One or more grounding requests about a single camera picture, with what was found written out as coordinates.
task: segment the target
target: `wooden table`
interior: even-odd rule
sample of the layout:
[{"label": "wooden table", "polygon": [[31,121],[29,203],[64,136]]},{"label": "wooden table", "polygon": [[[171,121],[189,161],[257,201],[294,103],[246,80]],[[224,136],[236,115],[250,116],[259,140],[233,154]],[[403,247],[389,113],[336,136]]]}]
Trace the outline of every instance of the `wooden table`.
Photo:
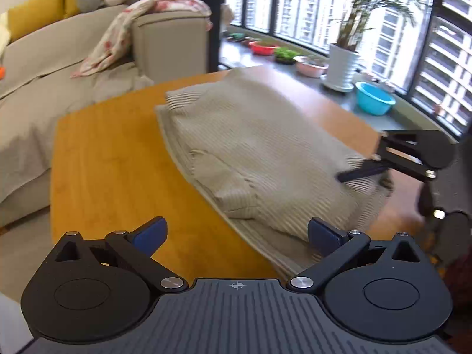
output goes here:
[{"label": "wooden table", "polygon": [[[227,72],[166,82],[87,107],[58,122],[51,178],[51,229],[57,241],[78,230],[86,239],[133,230],[154,216],[168,222],[168,240],[153,256],[185,277],[276,277],[180,174],[166,152],[154,114],[167,91],[222,79]],[[263,67],[253,73],[307,117],[364,156],[378,134],[354,114],[292,78]],[[419,183],[392,172],[395,192],[369,234],[389,239],[421,226]]]}]

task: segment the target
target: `sofa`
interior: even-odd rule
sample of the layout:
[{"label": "sofa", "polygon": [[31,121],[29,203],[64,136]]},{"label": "sofa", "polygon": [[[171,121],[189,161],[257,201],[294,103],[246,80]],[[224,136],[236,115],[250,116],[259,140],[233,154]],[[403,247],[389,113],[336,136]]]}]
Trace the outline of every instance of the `sofa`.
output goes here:
[{"label": "sofa", "polygon": [[50,204],[57,120],[153,83],[206,71],[206,20],[195,12],[135,20],[129,56],[100,73],[71,79],[124,5],[80,14],[10,44],[0,81],[0,227]]}]

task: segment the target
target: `turquoise plastic basin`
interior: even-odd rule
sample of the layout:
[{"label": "turquoise plastic basin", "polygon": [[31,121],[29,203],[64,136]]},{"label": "turquoise plastic basin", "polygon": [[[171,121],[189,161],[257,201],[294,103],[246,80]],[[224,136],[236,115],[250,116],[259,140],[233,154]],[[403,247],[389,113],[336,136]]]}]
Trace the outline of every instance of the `turquoise plastic basin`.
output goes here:
[{"label": "turquoise plastic basin", "polygon": [[384,115],[395,105],[395,99],[377,86],[359,81],[357,87],[357,105],[373,115]]}]

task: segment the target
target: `floral blanket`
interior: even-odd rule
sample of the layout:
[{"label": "floral blanket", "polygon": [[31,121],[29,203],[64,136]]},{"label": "floral blanket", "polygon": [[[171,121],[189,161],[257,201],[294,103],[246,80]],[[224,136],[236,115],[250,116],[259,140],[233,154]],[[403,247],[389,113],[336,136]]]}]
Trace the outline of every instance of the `floral blanket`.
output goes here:
[{"label": "floral blanket", "polygon": [[71,77],[100,72],[122,58],[131,46],[131,25],[136,18],[148,12],[171,11],[201,12],[207,17],[207,30],[212,28],[208,18],[212,12],[202,0],[140,0],[116,16],[98,45]]}]

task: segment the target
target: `sofa armrest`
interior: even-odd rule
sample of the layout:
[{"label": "sofa armrest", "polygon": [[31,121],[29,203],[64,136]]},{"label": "sofa armrest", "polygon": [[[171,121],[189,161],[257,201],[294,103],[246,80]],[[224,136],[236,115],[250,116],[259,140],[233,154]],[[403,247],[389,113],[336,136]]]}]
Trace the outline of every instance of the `sofa armrest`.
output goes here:
[{"label": "sofa armrest", "polygon": [[140,74],[156,84],[206,73],[206,19],[196,12],[162,12],[133,23],[133,53]]}]

